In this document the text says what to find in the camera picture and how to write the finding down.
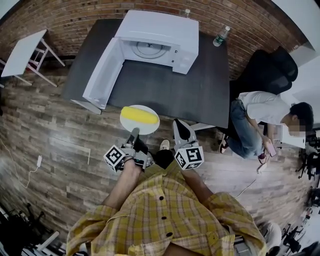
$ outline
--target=white cable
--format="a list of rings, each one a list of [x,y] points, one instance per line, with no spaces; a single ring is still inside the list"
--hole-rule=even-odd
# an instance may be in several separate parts
[[[2,145],[5,147],[5,149],[6,149],[6,150],[9,152],[9,154],[10,154],[11,160],[12,160],[13,165],[14,165],[15,173],[16,173],[16,175],[17,175],[17,177],[18,177],[18,180],[19,180],[20,184],[21,184],[25,189],[27,189],[27,188],[28,188],[28,185],[29,185],[29,183],[30,183],[30,174],[31,174],[31,173],[35,173],[35,172],[38,170],[39,167],[37,167],[35,170],[29,171],[28,183],[27,183],[26,186],[24,186],[24,185],[22,184],[21,180],[20,180],[20,176],[19,176],[19,174],[18,174],[17,167],[16,167],[16,162],[14,161],[14,158],[12,157],[12,154],[11,154],[10,150],[6,147],[6,145],[4,144],[4,142],[2,141],[1,138],[0,138],[0,141],[1,141]]]
[[[266,162],[264,163],[264,165],[267,164],[267,162],[269,161],[270,157],[271,157],[271,155],[269,155],[269,158],[266,160]],[[234,197],[234,198],[240,197],[248,188],[250,188],[250,187],[253,185],[253,183],[256,182],[257,178],[258,178],[258,174],[256,174],[256,177],[255,177],[254,181],[253,181],[249,186],[247,186],[244,190],[242,190],[241,193],[238,194],[238,195],[237,195],[236,197]]]

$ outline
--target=sneaker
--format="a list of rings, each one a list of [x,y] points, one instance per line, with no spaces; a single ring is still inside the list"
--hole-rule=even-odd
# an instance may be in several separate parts
[[[267,155],[266,155],[266,150],[263,150],[263,153],[258,156],[258,160],[260,164],[264,165],[267,162]]]
[[[169,140],[165,139],[164,141],[161,142],[161,145],[160,145],[160,150],[169,150],[170,149],[170,142]]]
[[[220,154],[223,154],[227,148],[229,148],[229,145],[227,143],[227,139],[228,139],[228,136],[226,136],[225,134],[222,135],[222,140],[219,140],[219,153]]]
[[[149,167],[155,164],[155,160],[152,157],[151,153],[148,152],[148,154],[146,155],[146,166],[145,167]]]

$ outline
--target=plaid shirt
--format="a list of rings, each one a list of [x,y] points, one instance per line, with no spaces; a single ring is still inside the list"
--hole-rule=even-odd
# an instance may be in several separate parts
[[[227,193],[216,193],[203,204],[173,161],[140,175],[137,187],[120,211],[99,205],[71,229],[67,256],[91,242],[91,255],[160,256],[170,243],[202,255],[234,256],[235,235],[266,255],[264,238],[251,215]]]

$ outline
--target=plate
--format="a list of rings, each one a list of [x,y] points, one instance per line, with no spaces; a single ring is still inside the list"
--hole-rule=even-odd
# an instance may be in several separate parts
[[[151,108],[149,108],[147,106],[143,106],[143,105],[132,105],[129,107],[144,110],[144,111],[147,111],[149,113],[156,115],[158,117],[158,122],[155,124],[142,123],[142,122],[137,122],[137,121],[122,117],[120,115],[120,123],[127,131],[129,131],[131,133],[134,128],[138,127],[140,129],[140,131],[139,131],[140,135],[148,135],[148,134],[152,134],[153,132],[155,132],[158,129],[158,127],[160,125],[160,119],[159,119],[158,114],[155,111],[153,111]]]

